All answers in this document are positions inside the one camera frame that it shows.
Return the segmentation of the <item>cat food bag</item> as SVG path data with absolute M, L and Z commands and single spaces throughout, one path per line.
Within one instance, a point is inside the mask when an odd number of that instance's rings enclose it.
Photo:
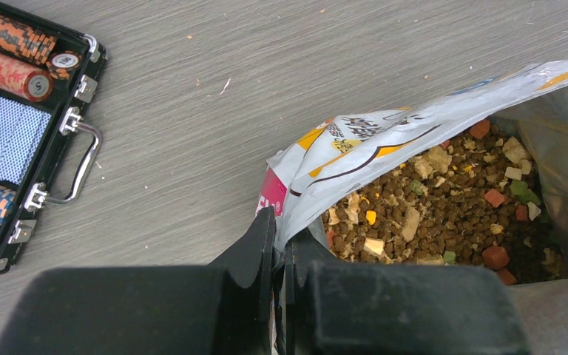
M 347 261 L 451 261 L 523 283 L 568 269 L 568 60 L 410 109 L 339 115 L 268 160 L 276 249 L 303 229 Z

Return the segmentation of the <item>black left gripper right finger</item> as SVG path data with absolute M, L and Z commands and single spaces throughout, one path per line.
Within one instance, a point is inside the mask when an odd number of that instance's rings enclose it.
M 474 266 L 347 263 L 309 231 L 284 261 L 287 354 L 528 354 L 500 279 Z

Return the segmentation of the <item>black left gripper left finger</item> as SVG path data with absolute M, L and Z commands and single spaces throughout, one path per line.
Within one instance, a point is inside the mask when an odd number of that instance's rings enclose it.
M 274 210 L 205 265 L 54 268 L 24 290 L 0 354 L 269 354 Z

